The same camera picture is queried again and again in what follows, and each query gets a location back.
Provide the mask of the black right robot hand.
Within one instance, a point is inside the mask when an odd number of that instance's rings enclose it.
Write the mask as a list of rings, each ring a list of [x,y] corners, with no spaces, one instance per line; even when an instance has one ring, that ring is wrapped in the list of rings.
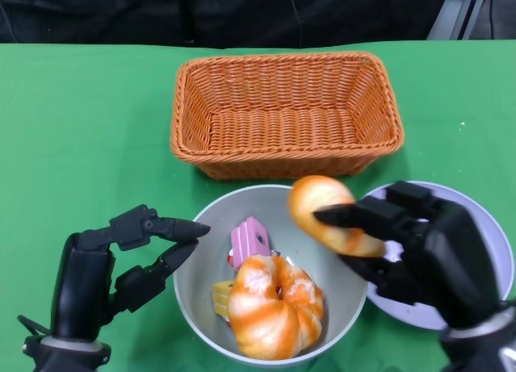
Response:
[[[318,207],[314,216],[333,227],[358,228],[402,245],[397,262],[341,256],[382,297],[429,304],[457,329],[477,326],[507,306],[473,217],[464,206],[423,186],[398,181],[386,187],[384,199],[367,196],[353,204]]]

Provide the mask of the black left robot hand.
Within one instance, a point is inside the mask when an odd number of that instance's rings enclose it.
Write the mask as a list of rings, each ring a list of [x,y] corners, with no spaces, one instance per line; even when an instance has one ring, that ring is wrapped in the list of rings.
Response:
[[[110,220],[109,226],[75,232],[65,241],[52,299],[51,335],[63,341],[92,342],[120,312],[134,312],[166,288],[167,278],[192,254],[210,227],[160,217],[145,205]],[[154,263],[137,265],[113,280],[116,244],[137,249],[157,236],[173,243]]]

